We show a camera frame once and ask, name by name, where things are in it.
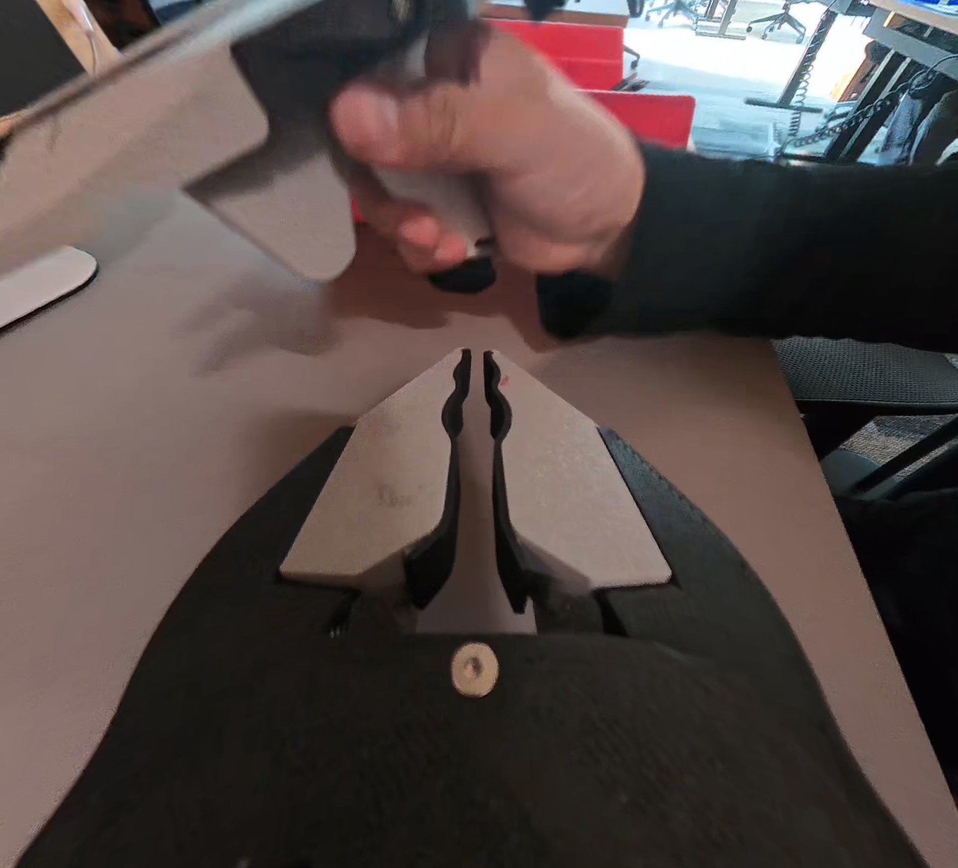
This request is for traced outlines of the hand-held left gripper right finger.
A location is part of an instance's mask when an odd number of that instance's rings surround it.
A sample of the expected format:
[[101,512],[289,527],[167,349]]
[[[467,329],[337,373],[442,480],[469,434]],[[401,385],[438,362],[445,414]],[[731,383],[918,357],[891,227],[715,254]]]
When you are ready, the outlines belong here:
[[508,357],[483,357],[492,518],[513,612],[528,601],[662,586],[672,567],[599,425]]

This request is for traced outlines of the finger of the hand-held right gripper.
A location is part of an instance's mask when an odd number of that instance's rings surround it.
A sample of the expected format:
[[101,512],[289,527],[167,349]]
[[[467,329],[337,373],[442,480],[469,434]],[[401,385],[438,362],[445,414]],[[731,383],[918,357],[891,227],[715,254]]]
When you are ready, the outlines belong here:
[[22,115],[2,145],[2,270],[186,198],[299,277],[353,262],[322,104],[262,102],[229,47],[139,53]]
[[211,0],[142,40],[109,71],[54,93],[13,124],[13,134],[105,93],[152,60],[156,67],[226,47],[263,106],[271,95],[324,106],[354,78],[421,42],[434,0]]

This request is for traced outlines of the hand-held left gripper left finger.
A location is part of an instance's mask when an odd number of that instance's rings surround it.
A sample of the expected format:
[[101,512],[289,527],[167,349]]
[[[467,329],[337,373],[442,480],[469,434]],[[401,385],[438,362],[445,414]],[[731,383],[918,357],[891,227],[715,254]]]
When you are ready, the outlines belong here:
[[281,563],[285,580],[429,606],[456,559],[472,367],[456,349],[357,419]]

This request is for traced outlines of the red plastic bin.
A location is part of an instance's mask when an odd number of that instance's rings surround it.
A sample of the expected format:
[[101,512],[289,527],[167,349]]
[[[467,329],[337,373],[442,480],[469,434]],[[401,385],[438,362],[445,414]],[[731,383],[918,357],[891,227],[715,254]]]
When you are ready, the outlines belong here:
[[[655,95],[640,80],[637,59],[627,53],[625,29],[577,23],[535,23],[517,20],[481,21],[509,34],[559,71],[574,89],[587,95],[616,119],[637,145],[684,150],[691,135],[695,99],[690,95]],[[387,63],[377,80],[419,82],[433,76],[430,52],[434,39],[454,32],[437,32],[414,44],[411,50]],[[379,170],[378,178],[399,198],[416,198],[446,221],[481,224],[485,209],[476,179],[459,174],[405,173]]]

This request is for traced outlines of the person's right forearm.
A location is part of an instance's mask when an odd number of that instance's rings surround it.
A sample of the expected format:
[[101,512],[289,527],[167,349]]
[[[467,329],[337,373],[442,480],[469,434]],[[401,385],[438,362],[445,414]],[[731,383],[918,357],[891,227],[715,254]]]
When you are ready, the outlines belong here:
[[539,276],[557,338],[710,331],[955,354],[957,167],[782,167],[642,148],[612,281]]

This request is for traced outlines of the person's right hand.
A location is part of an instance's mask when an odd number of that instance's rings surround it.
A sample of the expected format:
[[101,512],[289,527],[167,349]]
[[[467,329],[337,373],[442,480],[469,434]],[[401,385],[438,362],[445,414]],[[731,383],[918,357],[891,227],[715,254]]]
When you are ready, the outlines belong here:
[[476,179],[497,254],[545,275],[613,279],[646,169],[631,134],[533,50],[486,23],[434,39],[431,78],[359,79],[329,106],[368,223],[420,275],[451,270],[468,245],[443,216],[392,195],[374,170]]

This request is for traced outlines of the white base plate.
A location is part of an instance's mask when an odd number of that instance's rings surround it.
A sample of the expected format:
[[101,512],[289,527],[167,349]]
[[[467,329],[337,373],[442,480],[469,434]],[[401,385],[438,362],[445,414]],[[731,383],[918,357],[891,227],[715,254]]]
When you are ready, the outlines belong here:
[[86,251],[61,247],[1,277],[1,331],[87,287],[99,263]]

